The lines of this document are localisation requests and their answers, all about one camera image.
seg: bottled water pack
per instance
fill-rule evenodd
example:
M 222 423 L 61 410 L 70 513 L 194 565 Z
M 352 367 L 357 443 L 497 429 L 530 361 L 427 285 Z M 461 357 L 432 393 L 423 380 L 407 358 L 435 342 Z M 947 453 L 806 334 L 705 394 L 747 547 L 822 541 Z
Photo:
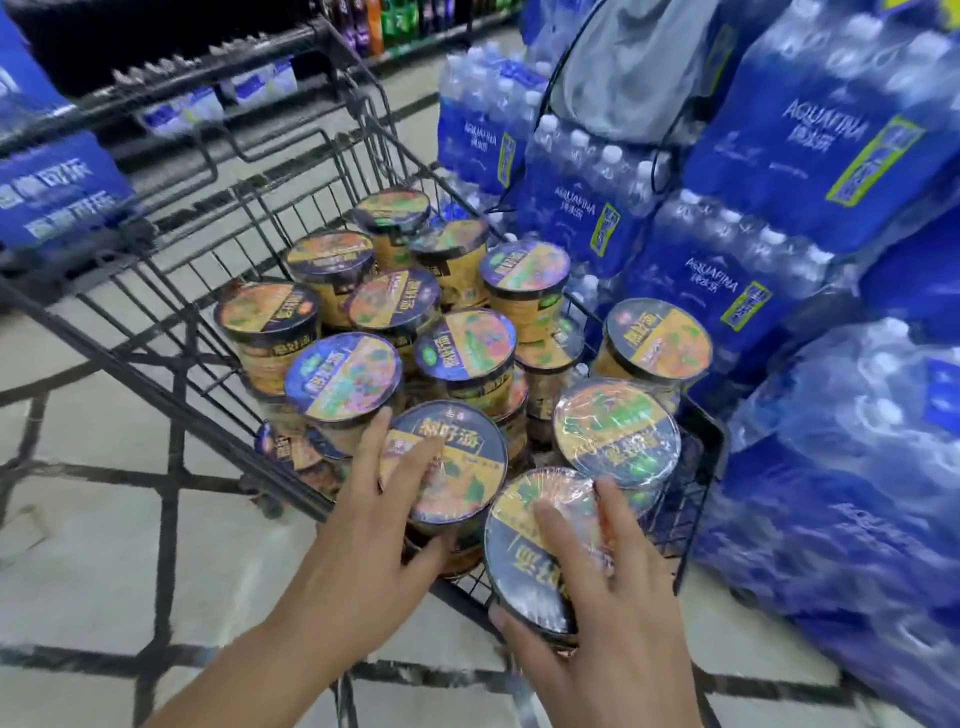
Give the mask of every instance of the bottled water pack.
M 549 67 L 499 55 L 496 44 L 447 56 L 440 78 L 438 159 L 481 192 L 502 194 L 523 162 Z
M 562 246 L 575 274 L 601 280 L 621 274 L 641 243 L 641 233 L 665 186 L 668 158 L 591 137 L 543 116 L 527 146 L 518 194 L 519 225 Z
M 714 369 L 726 374 L 822 288 L 832 258 L 809 240 L 683 189 L 657 212 L 625 290 L 689 311 L 713 338 Z
M 946 36 L 794 0 L 744 56 L 684 185 L 859 250 L 960 152 L 958 71 Z

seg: plastic bottle cap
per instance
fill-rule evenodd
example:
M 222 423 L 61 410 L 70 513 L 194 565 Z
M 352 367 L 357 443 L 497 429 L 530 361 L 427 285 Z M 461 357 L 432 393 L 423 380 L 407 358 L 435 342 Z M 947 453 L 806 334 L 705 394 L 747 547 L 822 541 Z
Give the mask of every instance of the plastic bottle cap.
M 894 336 L 903 337 L 910 332 L 909 324 L 893 316 L 887 316 L 883 319 L 883 326 Z
M 623 150 L 611 144 L 610 146 L 603 148 L 600 158 L 603 159 L 607 164 L 617 164 L 621 159 L 623 159 Z
M 764 228 L 760 231 L 760 239 L 769 243 L 770 245 L 780 245 L 784 240 L 786 240 L 786 235 L 782 232 L 777 232 L 771 228 Z
M 810 250 L 807 252 L 807 254 L 810 256 L 810 259 L 813 260 L 813 262 L 815 263 L 824 264 L 824 263 L 829 263 L 831 260 L 833 260 L 833 253 L 828 253 L 827 251 L 820 250 L 820 248 L 818 248 L 815 245 L 810 246 Z
M 949 49 L 949 38 L 936 31 L 923 31 L 910 41 L 910 44 L 906 47 L 906 52 L 911 56 L 923 56 L 935 61 Z
M 877 400 L 876 413 L 889 425 L 899 425 L 903 422 L 903 410 L 890 400 Z
M 873 364 L 883 375 L 889 376 L 900 368 L 900 362 L 895 356 L 887 352 L 880 352 L 873 358 Z
M 856 36 L 861 40 L 873 40 L 880 35 L 883 30 L 883 21 L 878 17 L 873 17 L 868 12 L 858 12 L 847 21 L 847 27 L 844 33 L 848 36 Z

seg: yellow label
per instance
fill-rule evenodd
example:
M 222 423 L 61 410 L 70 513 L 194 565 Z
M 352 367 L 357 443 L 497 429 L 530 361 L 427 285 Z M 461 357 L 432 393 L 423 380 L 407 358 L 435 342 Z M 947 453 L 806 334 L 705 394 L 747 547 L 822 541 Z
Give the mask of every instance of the yellow label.
M 844 207 L 855 206 L 924 132 L 925 129 L 912 121 L 894 116 L 844 170 L 827 193 L 827 199 Z
M 373 259 L 381 273 L 406 270 L 413 264 L 406 238 L 400 234 L 371 235 Z
M 527 344 L 542 341 L 550 335 L 563 301 L 561 294 L 538 301 L 511 301 L 494 294 L 490 306 L 510 319 L 516 329 L 517 342 Z
M 487 305 L 487 288 L 480 278 L 479 265 L 487 254 L 487 244 L 466 255 L 439 265 L 424 265 L 440 284 L 440 304 L 444 309 Z

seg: white floor tile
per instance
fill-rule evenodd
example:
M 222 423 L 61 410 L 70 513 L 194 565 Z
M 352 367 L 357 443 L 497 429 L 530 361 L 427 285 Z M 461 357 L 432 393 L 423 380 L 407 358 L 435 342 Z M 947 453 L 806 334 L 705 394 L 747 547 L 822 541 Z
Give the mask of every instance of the white floor tile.
M 242 496 L 181 492 L 174 642 L 227 644 L 262 621 L 314 536 L 292 508 L 267 521 Z
M 168 370 L 151 367 L 169 387 Z M 36 458 L 51 462 L 167 472 L 170 421 L 132 390 L 99 372 L 50 394 Z
M 723 728 L 863 728 L 856 711 L 778 700 L 711 695 Z
M 835 684 L 839 670 L 786 622 L 742 607 L 712 573 L 690 564 L 680 595 L 693 661 L 716 674 Z
M 19 401 L 0 409 L 0 463 L 16 456 L 23 439 L 23 430 L 27 426 L 28 401 Z
M 4 728 L 130 728 L 133 680 L 0 667 Z
M 496 645 L 486 631 L 435 596 L 427 595 L 417 611 L 370 659 L 501 670 L 504 664 L 495 652 Z
M 357 680 L 353 684 L 361 726 L 396 728 L 517 728 L 509 695 L 475 688 L 410 688 Z
M 31 477 L 9 512 L 24 506 L 51 535 L 0 570 L 0 643 L 136 654 L 154 635 L 156 493 Z

